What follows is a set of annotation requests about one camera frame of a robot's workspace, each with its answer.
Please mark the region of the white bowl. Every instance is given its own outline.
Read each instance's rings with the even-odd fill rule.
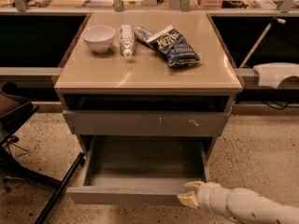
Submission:
[[[84,30],[81,36],[90,49],[97,53],[103,53],[111,48],[115,31],[109,26],[92,26]]]

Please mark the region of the white bottle cap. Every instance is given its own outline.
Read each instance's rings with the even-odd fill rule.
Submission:
[[[133,55],[133,53],[132,53],[132,51],[131,51],[130,49],[125,49],[125,50],[123,51],[123,56],[124,56],[125,58],[131,58],[132,55]]]

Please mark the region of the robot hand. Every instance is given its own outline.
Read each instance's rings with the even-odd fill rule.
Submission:
[[[186,183],[188,193],[179,194],[184,205],[238,224],[299,224],[299,208],[275,203],[249,189],[225,189],[216,183]]]

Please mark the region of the drawer front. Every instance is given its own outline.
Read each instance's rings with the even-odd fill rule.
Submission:
[[[96,136],[82,175],[67,189],[75,203],[179,205],[183,185],[206,181],[208,166],[200,138]]]
[[[220,136],[226,113],[64,111],[73,134]]]

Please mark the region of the cabinet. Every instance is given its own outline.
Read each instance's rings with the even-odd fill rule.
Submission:
[[[55,84],[86,153],[82,183],[67,192],[75,203],[178,204],[185,182],[208,180],[208,156],[242,84],[204,11],[103,10],[86,27],[123,23],[152,33],[172,24],[201,62],[170,69],[142,44],[126,60],[118,36],[105,54],[80,38]]]

